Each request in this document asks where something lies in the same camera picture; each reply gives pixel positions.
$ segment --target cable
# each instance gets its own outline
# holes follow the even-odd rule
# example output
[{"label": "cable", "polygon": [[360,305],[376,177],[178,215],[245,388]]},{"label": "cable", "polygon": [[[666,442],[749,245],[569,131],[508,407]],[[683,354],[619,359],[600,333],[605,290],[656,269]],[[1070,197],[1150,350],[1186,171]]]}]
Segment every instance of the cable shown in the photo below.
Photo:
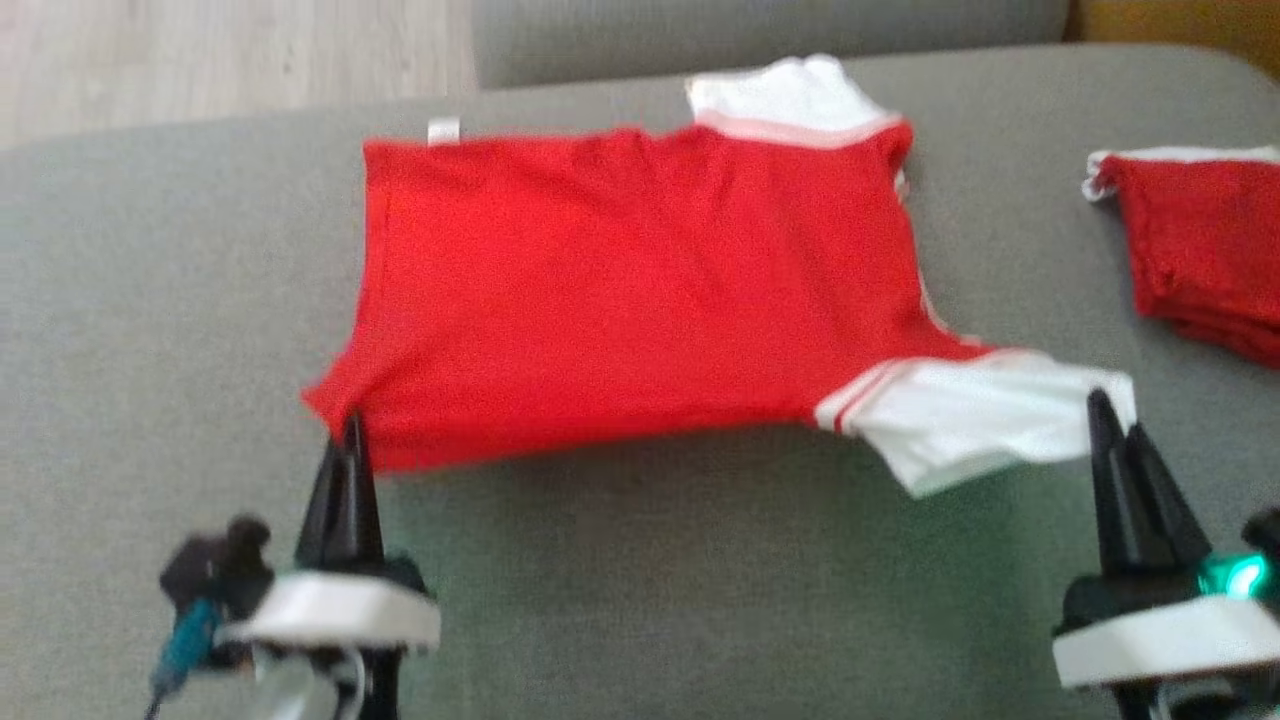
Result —
[{"label": "cable", "polygon": [[193,602],[182,616],[151,671],[151,705],[146,720],[155,720],[160,703],[177,694],[187,684],[191,671],[209,657],[220,621],[218,607],[207,598]]}]

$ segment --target white label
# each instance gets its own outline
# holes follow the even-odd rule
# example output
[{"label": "white label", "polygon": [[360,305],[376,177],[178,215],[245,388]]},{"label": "white label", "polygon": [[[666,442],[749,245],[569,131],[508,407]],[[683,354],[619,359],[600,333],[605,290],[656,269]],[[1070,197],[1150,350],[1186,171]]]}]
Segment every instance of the white label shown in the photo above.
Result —
[{"label": "white label", "polygon": [[460,118],[431,118],[426,123],[428,145],[456,143],[461,135],[462,120]]}]

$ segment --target gray upholstery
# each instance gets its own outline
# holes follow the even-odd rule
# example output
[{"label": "gray upholstery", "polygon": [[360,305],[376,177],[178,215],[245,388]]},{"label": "gray upholstery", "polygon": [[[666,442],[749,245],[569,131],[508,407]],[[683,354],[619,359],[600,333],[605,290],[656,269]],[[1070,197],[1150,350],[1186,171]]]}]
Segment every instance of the gray upholstery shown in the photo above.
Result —
[{"label": "gray upholstery", "polygon": [[[1280,138],[1280,90],[1161,47],[864,59],[909,115],[920,265],[955,328],[1134,374],[1211,538],[1275,502],[1280,374],[1130,306],[1085,155]],[[18,719],[136,717],[169,623],[155,575],[253,509],[284,562],[323,430],[297,400],[349,331],[360,141],[689,122],[681,79],[141,129],[9,152],[0,596]],[[1094,568],[1084,462],[911,502],[864,445],[776,428],[457,468],[380,488],[444,646],[404,717],[1111,719],[1060,692],[1050,630]],[[243,680],[166,719],[237,717]]]},{"label": "gray upholstery", "polygon": [[474,0],[481,87],[1057,42],[1068,0]]}]

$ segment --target green light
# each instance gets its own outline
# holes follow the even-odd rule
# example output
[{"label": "green light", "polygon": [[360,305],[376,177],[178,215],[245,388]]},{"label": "green light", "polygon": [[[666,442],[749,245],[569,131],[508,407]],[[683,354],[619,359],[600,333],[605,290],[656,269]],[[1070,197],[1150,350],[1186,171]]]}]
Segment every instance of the green light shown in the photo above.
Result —
[{"label": "green light", "polygon": [[1203,594],[1256,597],[1267,584],[1271,568],[1262,555],[1212,557],[1201,566],[1199,585]]},{"label": "green light", "polygon": [[1267,574],[1267,564],[1261,557],[1240,561],[1226,578],[1226,594],[1230,597],[1252,597],[1262,587]]}]

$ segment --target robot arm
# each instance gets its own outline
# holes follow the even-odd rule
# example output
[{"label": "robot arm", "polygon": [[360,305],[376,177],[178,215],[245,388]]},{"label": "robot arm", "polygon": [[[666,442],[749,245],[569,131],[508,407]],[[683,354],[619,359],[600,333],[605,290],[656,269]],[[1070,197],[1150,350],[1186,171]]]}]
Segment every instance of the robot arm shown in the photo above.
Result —
[{"label": "robot arm", "polygon": [[[237,534],[246,524],[255,532]],[[201,660],[166,648],[156,676],[179,680],[156,688],[157,697],[180,687],[183,662],[216,670],[251,656],[259,692],[250,720],[396,720],[401,661],[439,647],[440,611],[417,565],[383,551],[358,416],[340,445],[330,438],[325,448],[294,551],[297,571],[275,578],[262,564],[269,536],[261,521],[238,519],[225,538],[188,539],[161,575],[178,630],[200,619],[191,609],[210,605],[228,621],[207,638],[197,632],[205,626],[174,633],[170,648],[198,648],[205,639],[212,651]],[[238,560],[224,560],[232,556]]]},{"label": "robot arm", "polygon": [[1280,509],[1249,521],[1258,552],[1215,557],[1142,425],[1089,397],[1102,571],[1062,602],[1064,687],[1107,687],[1125,720],[1274,717],[1280,703]]}]

